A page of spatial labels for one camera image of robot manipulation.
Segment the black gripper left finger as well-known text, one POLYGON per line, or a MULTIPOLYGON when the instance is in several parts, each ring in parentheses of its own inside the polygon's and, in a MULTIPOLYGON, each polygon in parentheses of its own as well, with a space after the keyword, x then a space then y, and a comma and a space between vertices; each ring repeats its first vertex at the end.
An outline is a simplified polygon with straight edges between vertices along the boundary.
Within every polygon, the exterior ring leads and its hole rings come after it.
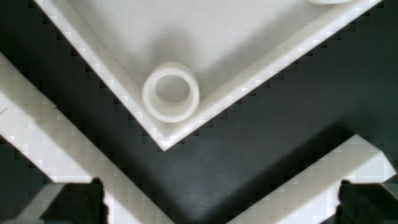
POLYGON ((48 184, 9 224, 109 224, 102 180, 48 184))

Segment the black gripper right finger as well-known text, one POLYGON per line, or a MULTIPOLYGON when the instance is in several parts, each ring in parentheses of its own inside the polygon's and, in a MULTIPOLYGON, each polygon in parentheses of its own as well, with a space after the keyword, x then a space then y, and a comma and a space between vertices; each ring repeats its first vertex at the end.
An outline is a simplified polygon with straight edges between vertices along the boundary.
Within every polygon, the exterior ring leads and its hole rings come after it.
POLYGON ((336 224, 398 224, 398 183, 341 182, 336 224))

